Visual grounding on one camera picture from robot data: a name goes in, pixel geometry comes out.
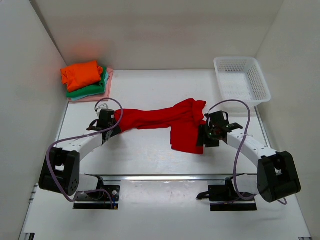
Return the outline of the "red t shirt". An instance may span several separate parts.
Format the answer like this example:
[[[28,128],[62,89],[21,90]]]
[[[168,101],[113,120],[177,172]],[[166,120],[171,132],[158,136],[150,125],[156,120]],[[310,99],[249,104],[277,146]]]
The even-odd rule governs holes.
[[[204,125],[203,109],[207,102],[186,99],[173,107],[158,110],[124,109],[123,116],[118,109],[114,113],[116,121],[120,121],[120,131],[132,129],[166,129],[171,128],[170,144],[175,151],[202,155],[204,147],[197,146],[199,126]]]

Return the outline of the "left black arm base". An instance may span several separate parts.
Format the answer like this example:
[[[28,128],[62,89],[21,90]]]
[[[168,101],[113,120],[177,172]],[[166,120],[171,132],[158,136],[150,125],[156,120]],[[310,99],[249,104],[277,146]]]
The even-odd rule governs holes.
[[[104,180],[98,181],[97,188],[109,193],[110,197],[104,192],[93,192],[79,195],[73,203],[75,210],[118,210],[121,183],[120,181]]]

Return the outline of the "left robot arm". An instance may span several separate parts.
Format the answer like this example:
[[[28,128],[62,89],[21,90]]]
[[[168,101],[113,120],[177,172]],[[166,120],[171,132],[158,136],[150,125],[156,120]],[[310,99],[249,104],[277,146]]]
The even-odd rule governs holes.
[[[62,194],[71,203],[80,196],[88,196],[93,200],[106,196],[111,200],[112,195],[104,189],[102,177],[81,174],[80,163],[119,133],[117,120],[96,119],[85,134],[54,142],[45,155],[38,181],[40,189]]]

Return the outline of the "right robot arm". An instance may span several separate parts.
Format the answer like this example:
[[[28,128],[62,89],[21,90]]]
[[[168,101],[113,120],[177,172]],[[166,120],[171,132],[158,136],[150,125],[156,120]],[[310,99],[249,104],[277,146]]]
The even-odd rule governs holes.
[[[199,126],[199,146],[218,147],[221,141],[237,150],[233,174],[225,180],[224,195],[229,200],[240,198],[248,201],[260,195],[266,202],[272,203],[301,191],[296,165],[288,151],[276,151],[260,143],[238,123],[225,126],[206,123]],[[237,173],[240,155],[256,167],[255,174]]]

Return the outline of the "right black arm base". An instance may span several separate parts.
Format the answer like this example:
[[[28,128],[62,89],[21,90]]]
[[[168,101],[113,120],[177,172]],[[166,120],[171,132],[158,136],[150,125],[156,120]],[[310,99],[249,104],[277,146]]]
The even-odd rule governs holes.
[[[230,177],[207,181],[207,190],[200,192],[196,200],[208,200],[211,212],[253,212],[257,211],[254,199],[243,200],[233,188]]]

